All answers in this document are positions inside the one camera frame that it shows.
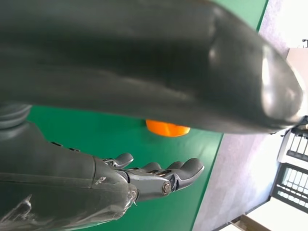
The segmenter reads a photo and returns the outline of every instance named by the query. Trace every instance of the grey floor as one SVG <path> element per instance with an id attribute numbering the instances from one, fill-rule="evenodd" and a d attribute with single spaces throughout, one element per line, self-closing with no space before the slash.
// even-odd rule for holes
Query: grey floor
<path id="1" fill-rule="evenodd" d="M 270 0 L 260 34 L 287 57 L 308 39 L 306 9 L 306 0 Z M 279 135 L 225 134 L 193 231 L 212 231 L 266 201 L 281 143 Z"/>
<path id="2" fill-rule="evenodd" d="M 225 134 L 193 231 L 212 231 L 268 199 L 280 135 Z"/>

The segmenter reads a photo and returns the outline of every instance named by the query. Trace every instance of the green table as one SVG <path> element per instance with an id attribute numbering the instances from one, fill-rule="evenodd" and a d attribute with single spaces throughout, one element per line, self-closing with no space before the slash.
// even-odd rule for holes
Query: green table
<path id="1" fill-rule="evenodd" d="M 266 0 L 217 0 L 257 28 Z M 77 110 L 35 106 L 30 121 L 36 123 L 49 141 L 74 147 L 100 157 L 116 157 L 130 152 L 131 166 L 142 167 L 157 161 L 167 167 L 173 161 L 201 159 L 205 170 L 194 185 L 166 198 L 138 203 L 122 218 L 90 231 L 189 231 L 208 185 L 221 133 L 192 129 L 178 138 L 149 132 L 143 120 Z"/>

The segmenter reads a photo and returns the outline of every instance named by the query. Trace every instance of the robotic arm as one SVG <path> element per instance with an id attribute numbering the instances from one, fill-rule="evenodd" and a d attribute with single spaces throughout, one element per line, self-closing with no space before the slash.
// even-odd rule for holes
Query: robotic arm
<path id="1" fill-rule="evenodd" d="M 123 169 L 125 153 L 100 159 L 48 142 L 25 121 L 30 107 L 0 107 L 0 229 L 84 228 L 118 219 L 132 203 L 165 197 L 187 187 L 204 169 L 198 159 L 167 169 L 152 162 Z"/>
<path id="2" fill-rule="evenodd" d="M 124 169 L 48 142 L 29 104 L 232 133 L 273 132 L 306 113 L 305 90 L 233 15 L 191 0 L 0 2 L 0 230 L 72 230 L 193 183 L 198 159 Z"/>

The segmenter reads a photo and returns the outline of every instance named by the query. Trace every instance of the orange ball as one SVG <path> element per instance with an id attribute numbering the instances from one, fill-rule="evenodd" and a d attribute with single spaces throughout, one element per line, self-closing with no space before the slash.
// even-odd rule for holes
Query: orange ball
<path id="1" fill-rule="evenodd" d="M 169 124 L 165 122 L 159 122 L 154 120 L 146 120 L 147 129 L 149 131 L 161 135 L 161 136 L 168 136 L 168 137 L 177 137 L 177 136 L 183 136 L 189 132 L 190 128 L 179 126 L 175 124 Z"/>

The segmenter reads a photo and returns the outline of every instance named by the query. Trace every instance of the robotic hand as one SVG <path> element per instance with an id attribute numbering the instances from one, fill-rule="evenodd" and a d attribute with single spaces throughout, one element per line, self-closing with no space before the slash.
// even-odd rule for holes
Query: robotic hand
<path id="1" fill-rule="evenodd" d="M 198 159 L 167 169 L 152 162 L 124 169 L 133 157 L 101 159 L 48 142 L 26 122 L 30 107 L 0 105 L 0 230 L 70 230 L 122 217 L 134 202 L 189 186 L 204 169 Z"/>

